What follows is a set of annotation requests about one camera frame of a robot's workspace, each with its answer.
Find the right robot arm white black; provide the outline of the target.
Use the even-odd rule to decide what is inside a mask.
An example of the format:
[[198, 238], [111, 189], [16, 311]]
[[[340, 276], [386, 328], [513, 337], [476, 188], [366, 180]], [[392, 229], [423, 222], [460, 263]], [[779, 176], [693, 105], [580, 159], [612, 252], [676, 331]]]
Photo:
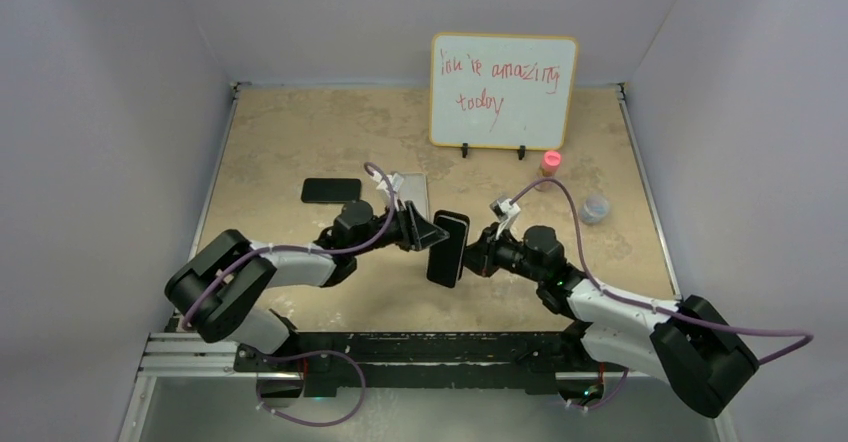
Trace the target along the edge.
[[481, 277], [503, 269], [535, 282], [543, 306], [572, 322], [561, 343], [569, 366], [597, 361], [644, 373], [702, 416], [720, 415], [760, 368], [709, 301], [651, 299], [596, 281], [567, 260], [551, 227], [517, 240], [491, 225], [466, 246], [463, 263]]

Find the black phone case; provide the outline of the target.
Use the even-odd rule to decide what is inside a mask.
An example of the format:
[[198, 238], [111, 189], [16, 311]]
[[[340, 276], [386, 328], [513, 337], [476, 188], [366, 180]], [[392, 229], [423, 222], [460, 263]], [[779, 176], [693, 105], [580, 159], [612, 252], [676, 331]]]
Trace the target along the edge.
[[450, 235], [447, 241], [437, 245], [441, 254], [448, 259], [448, 266], [452, 267], [451, 277], [444, 276], [442, 285], [455, 287], [462, 278], [464, 271], [463, 258], [468, 240], [470, 219], [465, 214], [439, 210], [435, 214], [434, 222]]

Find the black phone without case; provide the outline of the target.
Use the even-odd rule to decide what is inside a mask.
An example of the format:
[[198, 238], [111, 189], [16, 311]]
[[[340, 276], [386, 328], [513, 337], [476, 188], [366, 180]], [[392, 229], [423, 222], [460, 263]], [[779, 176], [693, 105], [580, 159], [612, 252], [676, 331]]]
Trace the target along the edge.
[[452, 267], [448, 266], [448, 259], [445, 259], [441, 254], [438, 244], [431, 247], [429, 249], [428, 260], [427, 260], [427, 268], [426, 268], [426, 278], [428, 281], [435, 283], [437, 285], [446, 287], [446, 288], [454, 288], [442, 285], [442, 278], [447, 276], [451, 277]]

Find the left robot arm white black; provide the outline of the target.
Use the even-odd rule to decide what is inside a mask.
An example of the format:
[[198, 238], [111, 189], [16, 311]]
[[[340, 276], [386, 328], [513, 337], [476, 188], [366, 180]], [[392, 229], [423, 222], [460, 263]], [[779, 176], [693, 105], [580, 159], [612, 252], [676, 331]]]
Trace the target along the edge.
[[266, 289], [333, 287], [356, 270], [360, 254], [387, 246], [419, 252], [448, 237], [411, 202], [376, 216], [369, 203], [353, 201], [308, 246], [262, 244], [225, 230], [171, 277], [164, 294], [204, 341], [249, 346], [272, 370], [284, 371], [297, 361], [298, 344], [290, 338], [296, 328], [258, 307]]

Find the white phone case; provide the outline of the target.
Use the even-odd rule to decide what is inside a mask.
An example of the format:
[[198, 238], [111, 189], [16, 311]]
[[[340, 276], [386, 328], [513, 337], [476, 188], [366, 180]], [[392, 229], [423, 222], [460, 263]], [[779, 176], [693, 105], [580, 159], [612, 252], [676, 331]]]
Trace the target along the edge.
[[400, 207], [412, 203], [426, 220], [431, 219], [427, 177], [424, 173], [393, 172], [392, 183]]

